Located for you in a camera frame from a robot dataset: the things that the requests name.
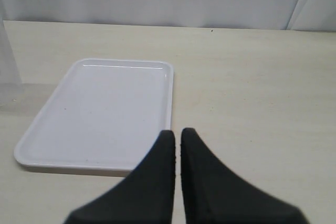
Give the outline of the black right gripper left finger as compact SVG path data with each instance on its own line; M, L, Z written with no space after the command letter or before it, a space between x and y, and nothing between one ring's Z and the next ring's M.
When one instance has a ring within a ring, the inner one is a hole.
M163 130L141 163L121 182L72 211L66 223L171 223L175 136Z

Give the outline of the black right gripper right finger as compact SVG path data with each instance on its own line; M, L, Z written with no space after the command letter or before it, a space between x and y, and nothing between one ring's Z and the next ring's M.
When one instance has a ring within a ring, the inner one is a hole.
M181 134L181 184L187 223L308 223L299 208L236 175L193 128Z

